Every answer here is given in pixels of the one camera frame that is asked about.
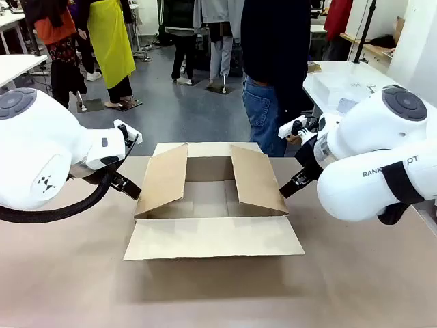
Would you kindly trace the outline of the person in yellow apron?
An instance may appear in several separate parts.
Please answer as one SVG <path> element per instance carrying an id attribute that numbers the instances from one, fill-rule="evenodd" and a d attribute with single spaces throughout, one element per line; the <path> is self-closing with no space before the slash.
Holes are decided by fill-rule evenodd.
<path id="1" fill-rule="evenodd" d="M 130 76 L 136 70 L 127 32 L 133 22 L 128 0 L 78 0 L 79 35 L 89 38 L 106 85 L 108 108 L 133 100 Z"/>

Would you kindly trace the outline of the person in black trousers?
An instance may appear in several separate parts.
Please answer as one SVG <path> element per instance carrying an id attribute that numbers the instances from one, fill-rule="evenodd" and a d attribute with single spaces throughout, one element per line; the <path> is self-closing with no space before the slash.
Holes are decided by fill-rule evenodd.
<path id="1" fill-rule="evenodd" d="M 175 42 L 171 78 L 182 85 L 193 84 L 196 37 L 193 27 L 195 0 L 161 0 L 160 25 Z"/>

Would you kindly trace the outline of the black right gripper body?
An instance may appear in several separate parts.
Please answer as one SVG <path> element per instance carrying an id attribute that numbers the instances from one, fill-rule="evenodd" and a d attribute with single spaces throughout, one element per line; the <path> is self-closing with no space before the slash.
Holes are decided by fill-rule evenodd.
<path id="1" fill-rule="evenodd" d="M 321 174 L 323 171 L 314 155 L 316 141 L 316 138 L 311 138 L 306 141 L 295 154 L 295 159 L 302 166 L 302 170 L 305 174 Z"/>

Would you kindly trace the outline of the person in dark shirt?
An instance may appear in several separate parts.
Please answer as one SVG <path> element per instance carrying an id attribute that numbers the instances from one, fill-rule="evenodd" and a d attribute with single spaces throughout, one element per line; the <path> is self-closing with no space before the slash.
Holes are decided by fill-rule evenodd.
<path id="1" fill-rule="evenodd" d="M 250 140 L 269 157 L 284 156 L 279 128 L 301 115 L 310 42 L 310 0 L 245 0 L 242 99 Z"/>

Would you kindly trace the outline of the black bag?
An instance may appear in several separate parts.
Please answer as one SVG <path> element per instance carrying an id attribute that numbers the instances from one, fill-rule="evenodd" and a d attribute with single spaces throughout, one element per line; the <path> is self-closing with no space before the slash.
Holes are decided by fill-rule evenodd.
<path id="1" fill-rule="evenodd" d="M 366 44 L 386 49 L 393 49 L 397 46 L 394 36 L 390 34 L 371 39 L 370 41 L 366 42 Z"/>

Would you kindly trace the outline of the person in red top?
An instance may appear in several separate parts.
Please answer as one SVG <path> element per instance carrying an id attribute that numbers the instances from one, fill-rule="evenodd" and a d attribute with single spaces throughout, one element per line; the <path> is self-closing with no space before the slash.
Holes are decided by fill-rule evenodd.
<path id="1" fill-rule="evenodd" d="M 348 24 L 353 0 L 332 0 L 325 20 L 326 48 L 324 62 L 343 62 L 348 59 L 351 42 L 342 38 Z"/>

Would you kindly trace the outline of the wooden desk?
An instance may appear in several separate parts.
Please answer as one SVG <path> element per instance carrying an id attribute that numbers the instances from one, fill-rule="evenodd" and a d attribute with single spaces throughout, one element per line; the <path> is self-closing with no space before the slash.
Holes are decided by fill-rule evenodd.
<path id="1" fill-rule="evenodd" d="M 340 36 L 344 40 L 347 40 L 351 44 L 350 50 L 348 53 L 348 60 L 353 60 L 355 58 L 355 52 L 357 52 L 357 50 L 358 50 L 360 40 L 355 38 L 355 37 L 352 37 L 346 33 L 341 33 Z M 391 49 L 383 48 L 383 47 L 379 47 L 379 46 L 374 46 L 371 44 L 364 43 L 361 53 L 363 54 L 364 52 L 371 53 L 371 55 L 375 59 L 382 60 L 382 61 L 388 62 L 388 63 L 390 63 L 392 58 L 393 58 L 391 56 Z"/>

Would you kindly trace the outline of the white table with metal leg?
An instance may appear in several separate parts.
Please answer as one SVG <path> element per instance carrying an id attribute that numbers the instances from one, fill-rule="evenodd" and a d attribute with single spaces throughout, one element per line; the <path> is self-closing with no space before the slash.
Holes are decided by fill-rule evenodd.
<path id="1" fill-rule="evenodd" d="M 14 79 L 48 59 L 46 55 L 0 55 L 0 94 L 14 89 Z"/>

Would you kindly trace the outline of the person in grey hoodie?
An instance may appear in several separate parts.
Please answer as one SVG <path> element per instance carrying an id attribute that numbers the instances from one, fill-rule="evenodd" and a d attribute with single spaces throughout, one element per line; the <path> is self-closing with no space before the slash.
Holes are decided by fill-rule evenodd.
<path id="1" fill-rule="evenodd" d="M 231 54 L 234 42 L 240 41 L 240 25 L 245 0 L 194 0 L 193 27 L 207 27 L 210 35 L 210 76 L 208 87 L 231 70 Z"/>

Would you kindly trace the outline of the upright cardboard sheet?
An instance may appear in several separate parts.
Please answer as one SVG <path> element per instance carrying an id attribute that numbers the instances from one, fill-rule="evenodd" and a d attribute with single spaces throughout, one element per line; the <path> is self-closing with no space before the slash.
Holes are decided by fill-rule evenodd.
<path id="1" fill-rule="evenodd" d="M 395 45 L 397 45 L 399 42 L 403 27 L 404 27 L 404 23 L 405 23 L 405 20 L 402 17 L 398 16 L 396 18 L 395 32 L 393 34 L 393 39 L 395 41 Z"/>

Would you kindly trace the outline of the black stand pole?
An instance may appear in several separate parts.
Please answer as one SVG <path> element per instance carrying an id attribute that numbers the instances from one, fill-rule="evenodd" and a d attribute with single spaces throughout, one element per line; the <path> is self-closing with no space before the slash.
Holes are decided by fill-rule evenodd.
<path id="1" fill-rule="evenodd" d="M 366 40 L 368 31 L 369 31 L 371 20 L 373 18 L 373 13 L 374 13 L 374 11 L 376 9 L 376 1 L 377 0 L 371 0 L 371 5 L 369 6 L 369 12 L 368 12 L 368 15 L 367 15 L 367 19 L 365 21 L 365 26 L 364 26 L 364 29 L 363 29 L 363 33 L 361 35 L 361 39 L 360 39 L 360 42 L 358 44 L 358 48 L 356 50 L 355 58 L 352 61 L 354 64 L 359 64 L 361 62 L 361 53 L 363 51 L 363 47 L 364 47 L 365 40 Z"/>

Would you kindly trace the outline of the person in orange top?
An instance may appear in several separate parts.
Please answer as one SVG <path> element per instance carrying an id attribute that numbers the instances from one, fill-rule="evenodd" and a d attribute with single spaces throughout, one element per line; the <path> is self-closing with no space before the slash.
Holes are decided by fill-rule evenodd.
<path id="1" fill-rule="evenodd" d="M 69 0 L 22 0 L 29 24 L 37 31 L 51 58 L 52 97 L 69 107 L 70 94 L 87 92 L 75 50 L 76 27 Z"/>

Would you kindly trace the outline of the brown cardboard box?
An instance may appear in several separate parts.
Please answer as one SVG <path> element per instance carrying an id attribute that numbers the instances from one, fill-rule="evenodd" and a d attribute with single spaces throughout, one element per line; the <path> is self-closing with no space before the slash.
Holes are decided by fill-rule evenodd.
<path id="1" fill-rule="evenodd" d="M 301 255 L 287 215 L 256 143 L 160 143 L 147 163 L 124 257 Z"/>

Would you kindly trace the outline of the large white table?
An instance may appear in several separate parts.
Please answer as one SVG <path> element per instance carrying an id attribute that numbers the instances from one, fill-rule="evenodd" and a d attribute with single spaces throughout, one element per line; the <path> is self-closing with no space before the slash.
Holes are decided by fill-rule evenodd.
<path id="1" fill-rule="evenodd" d="M 316 113 L 343 114 L 356 103 L 396 82 L 368 64 L 316 61 L 322 70 L 308 73 L 303 87 Z"/>

